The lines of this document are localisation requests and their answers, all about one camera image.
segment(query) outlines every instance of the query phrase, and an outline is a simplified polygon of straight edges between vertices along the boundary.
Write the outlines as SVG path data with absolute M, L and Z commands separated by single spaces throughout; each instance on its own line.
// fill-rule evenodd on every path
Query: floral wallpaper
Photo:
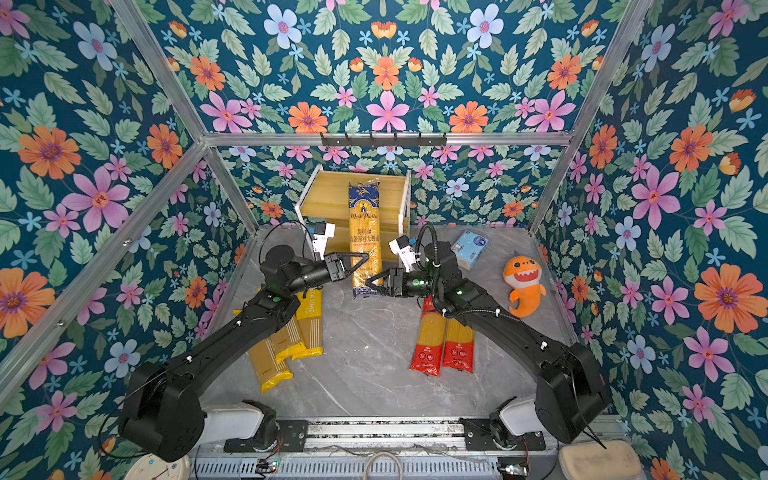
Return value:
M 0 359 L 190 143 L 111 8 L 89 5 L 0 2 Z
M 768 477 L 766 13 L 652 9 L 538 232 L 654 480 Z
M 119 480 L 116 439 L 133 369 L 187 351 L 210 328 L 248 240 L 204 162 L 180 185 L 0 416 L 0 478 Z M 24 270 L 0 270 L 3 282 Z M 39 288 L 36 276 L 26 277 Z M 42 297 L 43 290 L 37 293 Z M 98 438 L 101 424 L 104 433 Z

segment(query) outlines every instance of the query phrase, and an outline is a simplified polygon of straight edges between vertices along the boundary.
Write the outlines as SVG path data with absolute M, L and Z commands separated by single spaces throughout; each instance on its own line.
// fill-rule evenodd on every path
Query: orange flower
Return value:
M 522 214 L 524 209 L 525 205 L 523 205 L 522 202 L 513 202 L 511 204 L 504 205 L 503 212 L 505 217 L 516 217 L 519 214 Z
M 373 22 L 371 31 L 376 38 L 392 38 L 397 32 L 397 24 L 393 22 Z
M 576 278 L 574 278 L 573 286 L 571 287 L 571 292 L 574 293 L 576 301 L 582 303 L 589 295 L 589 285 L 587 285 L 586 280 L 580 276 L 576 276 Z
M 328 131 L 328 119 L 321 115 L 322 111 L 316 105 L 310 107 L 305 101 L 300 101 L 299 107 L 291 107 L 288 113 L 291 115 L 288 123 L 296 128 L 298 134 L 324 134 Z
M 757 99 L 757 95 L 751 90 L 739 90 L 730 98 L 728 106 L 731 111 L 741 111 L 749 107 Z
M 720 272 L 713 266 L 701 274 L 704 283 L 697 283 L 694 296 L 703 302 L 699 311 L 704 319 L 715 319 L 715 328 L 733 333 L 733 324 L 742 333 L 757 329 L 757 320 L 768 316 L 768 300 L 753 293 L 763 291 L 763 284 L 754 273 L 741 276 L 736 265 L 724 263 Z
M 240 263 L 240 259 L 243 258 L 243 252 L 245 251 L 245 243 L 241 243 L 240 246 L 235 250 L 235 265 Z
M 413 57 L 410 60 L 408 60 L 408 69 L 410 71 L 419 71 L 422 68 L 424 68 L 424 65 L 422 65 L 422 61 L 419 60 L 418 58 Z
M 654 480 L 680 480 L 674 468 L 670 468 L 670 464 L 663 458 L 654 458 L 650 465 L 650 474 Z
M 451 115 L 449 123 L 453 125 L 451 131 L 455 134 L 479 134 L 482 127 L 488 124 L 488 117 L 485 114 L 488 109 L 484 106 L 478 107 L 478 102 L 469 101 L 466 107 L 459 105 L 456 107 L 455 115 Z
M 670 155 L 670 163 L 674 169 L 682 172 L 688 169 L 689 172 L 699 167 L 699 162 L 703 162 L 710 156 L 713 137 L 711 133 L 704 133 L 707 127 L 697 125 L 696 129 L 691 127 L 683 130 L 680 138 L 675 138 L 672 142 L 674 153 Z
M 588 37 L 589 35 L 592 35 L 595 30 L 598 29 L 598 25 L 600 22 L 597 20 L 590 20 L 589 22 L 585 23 L 583 27 L 581 27 L 581 34 L 584 37 Z
M 392 90 L 392 87 L 398 84 L 400 81 L 397 78 L 398 73 L 400 73 L 400 67 L 395 65 L 391 57 L 381 57 L 379 64 L 373 67 L 373 74 L 376 76 L 374 80 L 384 90 Z
M 163 167 L 170 170 L 182 154 L 179 137 L 176 132 L 170 131 L 166 124 L 152 125 L 149 127 L 150 137 L 147 137 L 147 146 L 152 148 L 152 158 Z
M 735 175 L 741 170 L 741 159 L 739 154 L 731 152 L 720 161 L 720 171 L 726 175 Z
M 54 180 L 64 178 L 64 174 L 74 172 L 72 165 L 80 164 L 80 155 L 74 153 L 80 147 L 67 138 L 66 132 L 54 128 L 51 132 L 46 127 L 35 127 L 36 135 L 22 135 L 18 142 L 24 147 L 18 156 L 26 164 L 32 164 L 29 170 L 44 177 L 50 175 Z
M 187 27 L 183 26 L 181 23 L 174 20 L 168 24 L 168 27 L 170 27 L 170 30 L 175 33 L 178 38 L 187 37 Z
M 562 61 L 556 61 L 552 65 L 552 71 L 547 76 L 549 87 L 565 90 L 568 85 L 576 81 L 576 75 L 580 73 L 581 59 L 578 56 L 565 55 Z
M 184 302 L 190 306 L 190 308 L 197 308 L 203 304 L 205 300 L 205 294 L 208 293 L 207 282 L 203 280 L 202 276 L 193 278 L 190 281 L 190 285 L 187 287 L 187 298 Z
M 272 202 L 264 202 L 261 204 L 261 210 L 268 216 L 272 218 L 280 218 L 283 216 L 283 208 L 280 205 L 276 205 Z
M 590 163 L 592 167 L 603 168 L 614 157 L 614 148 L 618 145 L 615 137 L 616 128 L 603 125 L 599 132 L 592 138 L 592 146 L 589 147 Z
M 12 339 L 27 333 L 27 323 L 35 325 L 45 313 L 43 306 L 56 300 L 52 288 L 43 288 L 48 279 L 32 272 L 24 278 L 20 268 L 0 270 L 0 329 L 3 335 Z
M 195 80 L 201 85 L 205 85 L 208 90 L 223 90 L 227 79 L 221 73 L 221 67 L 215 62 L 209 61 L 208 57 L 192 58 L 190 67 L 192 75 L 196 75 Z
M 352 61 L 349 63 L 349 69 L 351 71 L 362 71 L 362 58 L 353 58 Z

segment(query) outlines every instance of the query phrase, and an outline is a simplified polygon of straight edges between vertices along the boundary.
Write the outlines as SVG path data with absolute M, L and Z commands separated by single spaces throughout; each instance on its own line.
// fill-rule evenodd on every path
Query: yellow spaghetti package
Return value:
M 248 356 L 253 364 L 253 370 L 259 377 L 262 393 L 275 388 L 283 380 L 293 378 L 288 365 L 275 359 L 275 350 L 270 339 L 264 339 L 254 345 L 248 350 Z
M 475 331 L 462 325 L 457 319 L 448 321 L 445 334 L 443 366 L 472 373 L 475 358 Z
M 368 261 L 354 273 L 352 287 L 355 297 L 376 292 L 366 286 L 366 279 L 382 271 L 379 224 L 379 182 L 356 186 L 349 184 L 349 250 L 369 255 Z
M 310 289 L 306 298 L 299 294 L 301 306 L 296 311 L 296 321 L 299 323 L 304 337 L 306 350 L 293 356 L 293 360 L 305 359 L 323 354 L 323 291 Z

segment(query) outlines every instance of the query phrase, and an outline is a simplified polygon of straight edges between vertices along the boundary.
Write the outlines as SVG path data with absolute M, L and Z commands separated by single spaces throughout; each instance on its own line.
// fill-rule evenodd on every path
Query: wire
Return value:
M 397 478 L 398 480 L 402 480 L 402 463 L 400 462 L 400 459 L 394 456 L 393 454 L 389 452 L 377 452 L 375 453 L 371 459 L 366 464 L 366 471 L 362 474 L 362 480 L 368 480 L 368 472 L 371 469 L 371 466 L 376 461 L 378 457 L 387 457 L 395 461 L 397 464 Z

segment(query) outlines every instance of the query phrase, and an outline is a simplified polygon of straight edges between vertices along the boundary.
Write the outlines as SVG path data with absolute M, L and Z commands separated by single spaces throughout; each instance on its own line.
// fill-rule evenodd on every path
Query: spaghetti package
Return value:
M 275 349 L 270 339 L 264 339 L 248 350 L 248 357 L 253 365 L 253 370 L 259 377 L 261 392 L 273 389 L 283 380 L 293 378 L 285 362 L 278 362 L 275 358 Z
M 311 288 L 306 293 L 306 298 L 299 294 L 299 301 L 301 306 L 296 311 L 296 321 L 299 323 L 306 349 L 294 354 L 293 360 L 323 354 L 323 291 Z
M 353 295 L 375 293 L 366 286 L 366 279 L 382 271 L 378 181 L 349 184 L 349 250 L 369 254 L 368 261 L 353 275 Z
M 472 373 L 475 357 L 475 331 L 462 325 L 457 319 L 448 321 L 445 334 L 445 355 L 443 366 Z
M 424 301 L 419 339 L 411 361 L 411 370 L 432 376 L 440 376 L 442 345 L 445 341 L 445 317 L 435 311 L 432 298 Z

